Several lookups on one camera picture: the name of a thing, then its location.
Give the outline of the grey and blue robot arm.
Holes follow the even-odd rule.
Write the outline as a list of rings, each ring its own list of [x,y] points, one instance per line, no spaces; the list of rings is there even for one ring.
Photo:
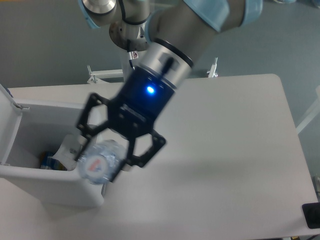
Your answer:
[[[111,99],[91,93],[80,114],[81,177],[101,185],[124,166],[144,167],[166,144],[156,119],[213,37],[256,21],[262,9],[261,0],[182,0],[151,14],[149,47],[119,92]]]

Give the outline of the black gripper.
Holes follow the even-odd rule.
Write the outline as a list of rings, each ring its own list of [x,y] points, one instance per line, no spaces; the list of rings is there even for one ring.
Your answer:
[[[76,154],[77,161],[88,148],[93,138],[109,128],[128,140],[125,158],[111,174],[113,183],[125,165],[143,168],[166,144],[166,139],[154,130],[154,123],[166,107],[175,91],[164,82],[169,67],[163,67],[159,74],[153,74],[136,67],[129,75],[119,92],[107,99],[97,93],[91,93],[76,123],[80,130],[81,150]],[[107,119],[98,125],[90,123],[94,108],[107,107]],[[151,135],[151,146],[140,156],[134,155],[136,139]]]

